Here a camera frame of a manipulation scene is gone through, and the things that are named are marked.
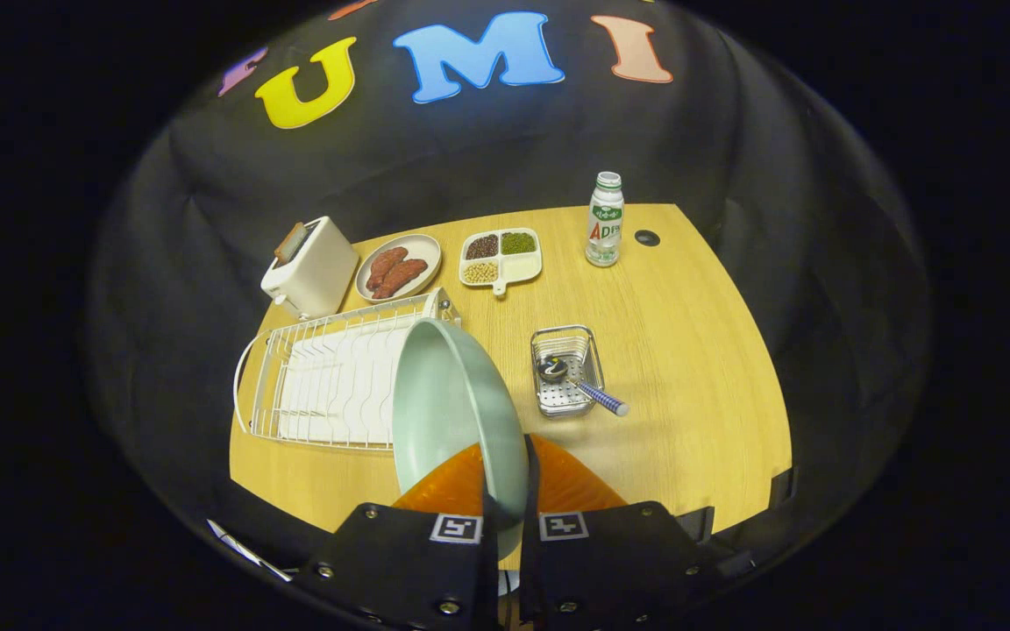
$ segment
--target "pink letter i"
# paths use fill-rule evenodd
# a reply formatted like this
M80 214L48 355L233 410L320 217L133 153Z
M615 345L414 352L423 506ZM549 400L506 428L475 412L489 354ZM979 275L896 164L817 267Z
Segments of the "pink letter i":
M648 40L648 33L653 27L638 21L627 20L626 17L591 16L593 23L606 27L610 40L614 41L614 51L618 54L618 64L610 71L615 77L646 83L671 83L673 73L662 68L662 62L656 59L653 44Z

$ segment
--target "bottle label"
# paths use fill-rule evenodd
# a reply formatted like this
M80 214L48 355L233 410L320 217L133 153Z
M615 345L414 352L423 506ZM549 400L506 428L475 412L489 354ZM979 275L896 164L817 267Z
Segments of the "bottle label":
M621 219L621 208L612 208L608 205L593 205L593 207L590 207L590 212L600 221Z
M593 205L590 207L590 221L587 228L587 238L590 240L621 236L621 208L610 207L610 205Z

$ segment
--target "letter m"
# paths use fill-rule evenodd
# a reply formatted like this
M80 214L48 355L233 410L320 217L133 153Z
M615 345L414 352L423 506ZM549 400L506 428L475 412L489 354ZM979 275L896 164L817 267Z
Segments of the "letter m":
M478 89L488 87L493 80L500 57L505 57L501 83L506 85L564 81L564 71L553 67L544 46L541 24L547 20L543 13L512 11L489 20L478 43L445 25L432 24L405 32L392 44L412 54L420 79L420 89L412 100L432 103L462 91L461 84L446 79L444 64Z

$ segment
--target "mint green bowl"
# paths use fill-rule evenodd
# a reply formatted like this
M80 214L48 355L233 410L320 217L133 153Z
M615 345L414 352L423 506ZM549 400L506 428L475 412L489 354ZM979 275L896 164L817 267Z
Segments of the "mint green bowl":
M470 444L482 444L486 487L497 500L497 553L521 541L528 451L513 399L481 343L453 324L413 324L396 367L393 451L400 492Z

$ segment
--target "metal basket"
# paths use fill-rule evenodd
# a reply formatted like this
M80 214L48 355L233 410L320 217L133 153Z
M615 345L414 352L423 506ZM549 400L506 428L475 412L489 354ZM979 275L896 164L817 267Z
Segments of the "metal basket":
M438 288L258 335L232 381L236 422L247 434L326 447L392 448L392 393L408 330L423 318L462 326ZM240 373L252 347L263 362L247 419L237 404Z
M548 418L586 415L594 407L594 400L567 381L547 383L537 375L536 363L549 356L559 356L564 360L572 379L604 390L606 384L602 379L595 334L582 324L540 329L532 334L532 383L541 413Z

